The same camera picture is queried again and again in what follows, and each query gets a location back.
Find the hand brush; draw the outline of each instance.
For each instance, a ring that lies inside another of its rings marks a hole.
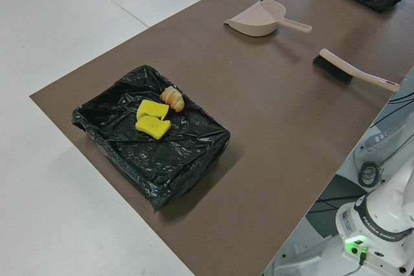
[[[346,84],[349,84],[352,78],[356,77],[387,90],[392,90],[393,92],[400,89],[398,83],[372,76],[358,70],[335,54],[329,52],[326,48],[323,48],[321,52],[319,52],[319,55],[315,57],[313,63]]]

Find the dustpan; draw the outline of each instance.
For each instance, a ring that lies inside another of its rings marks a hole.
[[[261,37],[275,31],[279,25],[300,32],[310,32],[312,27],[285,19],[286,8],[273,0],[258,1],[239,15],[224,23],[242,34]]]

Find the black bristles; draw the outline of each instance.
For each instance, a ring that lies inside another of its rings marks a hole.
[[[346,73],[341,68],[335,66],[320,55],[314,58],[313,63],[345,84],[349,84],[353,78],[352,75]]]

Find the brown table surface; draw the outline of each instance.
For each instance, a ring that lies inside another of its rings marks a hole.
[[[310,34],[248,37],[223,24],[255,1],[202,0],[31,96],[197,276],[260,275],[392,95],[314,67],[321,48],[399,83],[413,65],[414,0],[385,14],[353,0],[276,0]],[[71,124],[73,109],[142,64],[232,135],[210,173],[156,214]]]

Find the yellow sponge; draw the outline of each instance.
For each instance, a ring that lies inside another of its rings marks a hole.
[[[151,100],[143,100],[136,112],[136,120],[139,121],[143,116],[155,116],[163,120],[168,112],[168,105],[156,103]]]
[[[143,116],[135,124],[137,130],[151,135],[155,139],[160,139],[171,127],[170,121],[160,121],[154,116]]]

